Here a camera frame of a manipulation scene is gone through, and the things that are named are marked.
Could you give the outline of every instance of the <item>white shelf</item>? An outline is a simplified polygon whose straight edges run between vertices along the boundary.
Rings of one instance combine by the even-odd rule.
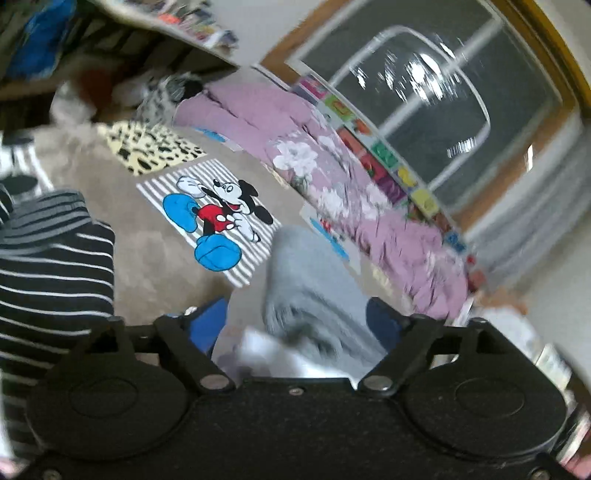
[[[209,52],[212,55],[234,65],[238,66],[230,59],[228,55],[217,48],[208,47],[207,42],[197,40],[194,36],[186,33],[176,25],[170,25],[160,20],[155,15],[142,12],[133,5],[126,4],[121,0],[90,0],[97,7],[104,10],[110,17],[119,23],[129,25],[130,27],[142,28],[144,30],[158,31],[168,37],[176,38],[187,45],[199,48]]]

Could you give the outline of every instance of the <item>striped cushion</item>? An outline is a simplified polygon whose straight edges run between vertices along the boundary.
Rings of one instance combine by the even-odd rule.
[[[39,453],[25,419],[30,389],[113,315],[115,234],[78,192],[9,213],[0,228],[0,457],[29,459]]]
[[[0,226],[3,226],[8,221],[12,210],[12,197],[4,185],[0,183]]]

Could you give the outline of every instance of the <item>glass pane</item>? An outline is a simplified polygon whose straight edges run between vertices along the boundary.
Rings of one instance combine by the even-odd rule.
[[[425,92],[437,79],[445,58],[423,40],[401,33],[358,64],[337,90],[380,126],[415,92]]]
[[[443,50],[455,51],[490,19],[490,13],[476,0],[370,0],[302,61],[329,80],[351,56],[387,28],[412,28],[435,45],[443,45]]]
[[[476,154],[441,187],[437,197],[457,210],[493,177],[560,104],[541,67],[510,31],[501,32],[463,68],[491,116],[491,133]]]
[[[429,183],[460,155],[476,149],[486,116],[470,86],[458,74],[438,82],[441,95],[425,102],[389,137],[390,144]]]

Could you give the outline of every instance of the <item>gray blanket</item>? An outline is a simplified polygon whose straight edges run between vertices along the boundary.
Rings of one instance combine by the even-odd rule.
[[[368,298],[330,244],[294,226],[275,234],[267,272],[267,331],[319,365],[362,377],[386,351],[366,324]]]

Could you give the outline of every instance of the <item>wall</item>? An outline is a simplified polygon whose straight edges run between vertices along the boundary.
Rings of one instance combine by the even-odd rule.
[[[585,0],[535,0],[568,45],[591,85],[591,4]]]
[[[591,385],[591,212],[528,275],[528,319],[580,368]]]
[[[220,24],[239,38],[232,60],[241,66],[259,63],[297,27],[322,0],[215,0],[212,10]]]

